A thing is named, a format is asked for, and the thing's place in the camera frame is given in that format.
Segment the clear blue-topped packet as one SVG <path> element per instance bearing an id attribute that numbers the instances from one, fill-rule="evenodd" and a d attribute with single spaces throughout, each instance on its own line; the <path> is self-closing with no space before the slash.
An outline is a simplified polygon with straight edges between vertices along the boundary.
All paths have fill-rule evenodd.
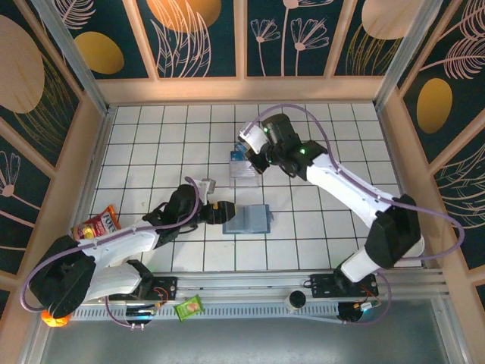
<path id="1" fill-rule="evenodd" d="M 230 177 L 254 177 L 255 172 L 251 162 L 246 158 L 246 147 L 241 143 L 234 145 L 230 152 Z"/>

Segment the red candy bag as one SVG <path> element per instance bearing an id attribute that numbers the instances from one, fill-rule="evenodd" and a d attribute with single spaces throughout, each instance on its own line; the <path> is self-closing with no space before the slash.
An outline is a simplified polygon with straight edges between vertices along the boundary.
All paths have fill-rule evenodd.
<path id="1" fill-rule="evenodd" d="M 120 230 L 120 224 L 114 213 L 113 205 L 103 212 L 71 228 L 71 236 L 75 240 L 92 239 Z"/>

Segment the green snack packet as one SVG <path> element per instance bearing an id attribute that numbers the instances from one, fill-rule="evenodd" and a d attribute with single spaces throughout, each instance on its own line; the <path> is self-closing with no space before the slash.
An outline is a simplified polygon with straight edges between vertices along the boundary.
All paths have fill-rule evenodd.
<path id="1" fill-rule="evenodd" d="M 176 305 L 174 311 L 177 314 L 179 321 L 184 322 L 190 317 L 197 315 L 200 312 L 204 312 L 205 309 L 199 295 L 195 295 L 181 304 Z"/>

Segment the black round knob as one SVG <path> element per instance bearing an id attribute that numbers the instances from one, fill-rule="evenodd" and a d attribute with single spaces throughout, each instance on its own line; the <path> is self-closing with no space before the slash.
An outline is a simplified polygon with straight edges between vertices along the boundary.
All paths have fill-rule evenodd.
<path id="1" fill-rule="evenodd" d="M 288 312 L 297 312 L 305 306 L 306 295 L 300 290 L 294 290 L 284 299 L 283 304 Z"/>

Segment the orange round object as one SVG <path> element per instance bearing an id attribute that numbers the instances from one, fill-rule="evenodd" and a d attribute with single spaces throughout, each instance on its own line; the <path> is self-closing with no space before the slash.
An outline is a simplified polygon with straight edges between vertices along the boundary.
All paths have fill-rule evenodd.
<path id="1" fill-rule="evenodd" d="M 60 328 L 65 326 L 71 319 L 71 314 L 60 318 L 54 318 L 47 310 L 42 311 L 41 319 L 50 328 Z"/>

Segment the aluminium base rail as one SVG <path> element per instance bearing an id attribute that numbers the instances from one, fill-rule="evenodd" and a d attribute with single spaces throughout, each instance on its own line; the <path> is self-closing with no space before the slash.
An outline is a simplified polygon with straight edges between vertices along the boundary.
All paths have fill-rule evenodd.
<path id="1" fill-rule="evenodd" d="M 325 270 L 229 271 L 158 273 L 155 277 L 176 277 L 176 301 L 199 295 L 205 303 L 269 303 L 283 300 L 294 290 L 312 293 L 304 283 Z M 449 288 L 439 269 L 404 268 L 385 271 L 376 276 L 379 299 L 391 287 L 393 300 L 421 300 L 448 297 Z"/>

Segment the wall panel orange disc leaves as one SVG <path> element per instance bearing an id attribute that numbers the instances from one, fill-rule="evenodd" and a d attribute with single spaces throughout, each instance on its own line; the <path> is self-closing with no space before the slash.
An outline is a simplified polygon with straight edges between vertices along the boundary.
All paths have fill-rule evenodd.
<path id="1" fill-rule="evenodd" d="M 158 77 L 236 76 L 234 0 L 136 0 Z"/>

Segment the aluminium frame post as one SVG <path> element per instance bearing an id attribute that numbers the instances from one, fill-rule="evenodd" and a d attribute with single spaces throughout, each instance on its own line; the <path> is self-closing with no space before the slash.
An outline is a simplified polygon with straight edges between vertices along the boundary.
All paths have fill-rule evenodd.
<path id="1" fill-rule="evenodd" d="M 374 99 L 374 107 L 378 114 L 383 110 L 404 70 L 426 36 L 430 25 L 439 14 L 442 3 L 443 0 L 423 0 L 406 36 L 401 41 L 396 54 L 390 62 L 390 66 Z"/>
<path id="2" fill-rule="evenodd" d="M 108 103 L 70 33 L 71 30 L 82 30 L 87 25 L 95 13 L 94 0 L 29 1 L 84 87 L 88 97 L 93 101 L 98 111 L 106 116 Z"/>

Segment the wall panel yellow oval print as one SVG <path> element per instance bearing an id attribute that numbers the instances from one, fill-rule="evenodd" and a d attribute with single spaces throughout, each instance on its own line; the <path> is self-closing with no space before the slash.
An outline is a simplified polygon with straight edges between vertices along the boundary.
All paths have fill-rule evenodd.
<path id="1" fill-rule="evenodd" d="M 52 2 L 97 80 L 147 78 L 123 0 Z"/>

